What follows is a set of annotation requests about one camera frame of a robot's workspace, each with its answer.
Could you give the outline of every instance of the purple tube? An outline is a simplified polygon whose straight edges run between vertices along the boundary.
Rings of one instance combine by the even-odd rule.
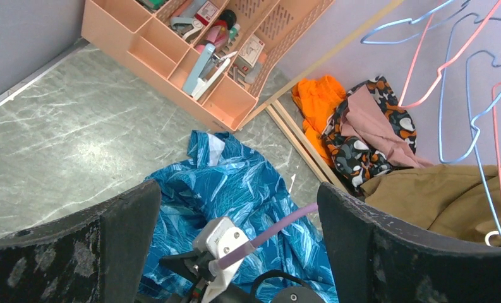
[[[237,247],[234,251],[220,258],[218,262],[220,269],[225,270],[235,262],[239,261],[240,259],[243,259],[247,255],[255,251],[256,247],[265,243],[265,241],[269,240],[275,234],[278,234],[282,229],[287,227],[289,224],[295,222],[295,220],[300,219],[309,213],[313,213],[314,211],[317,211],[317,202],[299,208],[298,210],[290,213],[288,216],[274,223],[271,227],[269,227],[266,231],[262,232],[260,235],[255,237],[253,240]]]

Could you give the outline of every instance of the blue leaf print fabric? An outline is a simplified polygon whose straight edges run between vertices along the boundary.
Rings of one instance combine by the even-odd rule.
[[[229,133],[193,131],[187,154],[190,159],[146,178],[159,183],[162,206],[139,291],[159,299],[174,292],[183,295],[191,287],[161,267],[159,259],[191,251],[193,239],[209,220],[228,216],[253,239],[298,209],[271,163]],[[306,217],[246,257],[232,282],[250,292],[254,279],[273,269],[307,281],[326,302],[338,302],[323,238]],[[270,302],[291,285],[284,279],[268,279],[257,297]]]

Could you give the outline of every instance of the orange cloth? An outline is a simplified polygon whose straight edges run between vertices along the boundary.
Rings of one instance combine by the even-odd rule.
[[[334,77],[327,75],[319,80],[301,80],[291,90],[291,97],[305,117],[303,129],[306,138],[323,160],[330,167],[334,167],[330,151],[321,140],[321,134],[335,108],[347,99],[345,89]]]

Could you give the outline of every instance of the white wall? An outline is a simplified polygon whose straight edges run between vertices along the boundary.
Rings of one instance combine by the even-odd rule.
[[[296,76],[372,14],[384,7],[387,2],[376,0],[336,1],[289,51],[280,62],[280,68],[288,76]],[[462,0],[457,0],[452,7],[435,15],[434,22],[449,16],[459,7],[461,2]],[[496,0],[472,0],[472,3],[460,16],[472,11],[485,16],[495,2]],[[437,3],[436,0],[407,0],[378,24],[407,17],[417,18],[431,7],[436,6]],[[501,17],[501,7],[495,16]],[[409,85],[409,91],[406,94],[406,104],[421,98],[430,83],[434,81],[436,69],[444,63],[450,29],[456,19],[427,34]],[[456,52],[476,28],[471,20],[472,18],[469,18],[457,26],[453,51]],[[425,24],[411,27],[404,25],[378,37],[408,37],[409,33],[422,30]],[[348,89],[360,81],[382,73],[392,85],[395,93],[399,95],[417,44],[418,40],[414,39],[401,45],[362,45],[357,39],[329,62],[320,66],[309,78],[331,74]],[[483,48],[495,53],[498,56],[498,61],[501,62],[501,23],[490,21],[466,53],[448,69],[443,123],[445,132],[443,135],[444,157],[447,159],[457,158],[464,153],[471,142],[466,112],[465,63],[468,55]],[[490,103],[490,90],[494,84],[501,81],[501,68],[492,69],[490,59],[483,55],[476,57],[471,67],[474,71],[471,76],[471,96],[475,115]],[[439,95],[440,85],[423,105],[409,111],[418,129],[418,155],[434,163],[438,163],[437,112]],[[501,150],[501,101],[499,104],[498,126]],[[482,130],[478,143],[481,158],[483,163],[493,164],[495,163],[495,152],[491,115],[488,114],[481,118],[478,126]],[[475,164],[473,153],[461,163]]]

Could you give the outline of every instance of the pink cloth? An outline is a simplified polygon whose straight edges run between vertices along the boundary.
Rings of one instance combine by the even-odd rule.
[[[394,166],[433,166],[431,162],[416,156],[408,144],[395,135],[392,125],[365,85],[349,97],[349,108],[342,116],[341,135],[358,137],[383,153]]]

